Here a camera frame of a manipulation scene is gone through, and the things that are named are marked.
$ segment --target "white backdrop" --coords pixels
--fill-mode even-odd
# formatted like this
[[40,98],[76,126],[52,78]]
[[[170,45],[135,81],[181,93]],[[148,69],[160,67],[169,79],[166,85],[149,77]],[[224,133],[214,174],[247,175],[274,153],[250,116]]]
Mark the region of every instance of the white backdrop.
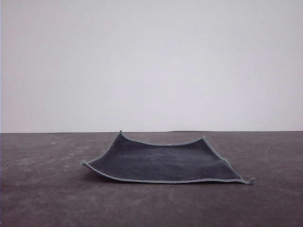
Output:
[[301,131],[301,0],[2,0],[1,131]]

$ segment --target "microfiber cloth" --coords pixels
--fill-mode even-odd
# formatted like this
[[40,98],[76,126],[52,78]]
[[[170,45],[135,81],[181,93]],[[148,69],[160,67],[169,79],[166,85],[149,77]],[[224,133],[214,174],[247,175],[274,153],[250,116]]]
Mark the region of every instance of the microfiber cloth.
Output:
[[178,144],[132,140],[119,132],[107,152],[84,166],[112,180],[138,183],[245,181],[205,137]]

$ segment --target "dark gray floor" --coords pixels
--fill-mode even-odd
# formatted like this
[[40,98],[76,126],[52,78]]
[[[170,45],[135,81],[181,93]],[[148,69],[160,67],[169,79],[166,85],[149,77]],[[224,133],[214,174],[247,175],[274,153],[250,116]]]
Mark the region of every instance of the dark gray floor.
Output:
[[176,143],[205,135],[245,179],[240,183],[114,182],[81,166],[116,133],[1,135],[4,227],[299,227],[303,223],[303,132],[145,132]]

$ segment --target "stitched hem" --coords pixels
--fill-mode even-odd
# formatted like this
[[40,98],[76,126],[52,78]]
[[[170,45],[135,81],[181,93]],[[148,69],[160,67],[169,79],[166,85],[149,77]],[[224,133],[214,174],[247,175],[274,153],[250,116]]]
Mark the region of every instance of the stitched hem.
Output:
[[116,181],[123,181],[123,182],[136,182],[136,183],[170,183],[170,184],[181,184],[181,183],[195,183],[195,182],[240,182],[244,184],[253,184],[254,179],[251,178],[250,181],[245,181],[242,178],[234,178],[234,179],[220,179],[220,178],[200,178],[200,179],[194,179],[194,180],[181,180],[181,181],[154,181],[154,180],[139,180],[139,179],[125,179],[120,177],[114,177],[107,175],[103,172],[100,172],[99,170],[95,169],[88,163],[83,163],[84,166],[86,166],[88,169],[93,170],[97,174],[112,179]]

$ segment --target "gray table surface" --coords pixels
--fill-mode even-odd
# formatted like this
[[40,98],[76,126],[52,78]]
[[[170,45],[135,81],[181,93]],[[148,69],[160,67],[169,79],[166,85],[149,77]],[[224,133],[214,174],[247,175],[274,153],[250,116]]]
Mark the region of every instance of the gray table surface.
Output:
[[300,227],[303,132],[125,132],[135,140],[186,142],[206,136],[240,183],[111,181],[81,166],[116,133],[1,134],[4,227]]

